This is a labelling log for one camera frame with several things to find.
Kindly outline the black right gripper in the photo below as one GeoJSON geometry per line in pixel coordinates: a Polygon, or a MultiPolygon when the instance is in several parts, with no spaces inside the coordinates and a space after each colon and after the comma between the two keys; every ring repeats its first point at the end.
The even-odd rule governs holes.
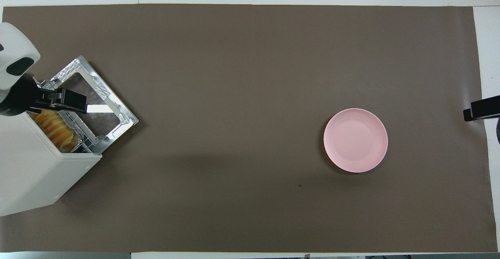
{"type": "Polygon", "coordinates": [[[500,143],[500,95],[484,98],[470,103],[470,108],[464,110],[464,121],[489,120],[498,118],[495,135],[500,143]]]}

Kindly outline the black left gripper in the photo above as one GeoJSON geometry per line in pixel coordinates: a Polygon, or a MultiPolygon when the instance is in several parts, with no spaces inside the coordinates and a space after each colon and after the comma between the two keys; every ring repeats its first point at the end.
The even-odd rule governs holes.
{"type": "Polygon", "coordinates": [[[10,88],[0,104],[0,115],[16,116],[37,109],[87,113],[86,96],[66,88],[40,89],[31,73],[25,73],[10,88]]]}

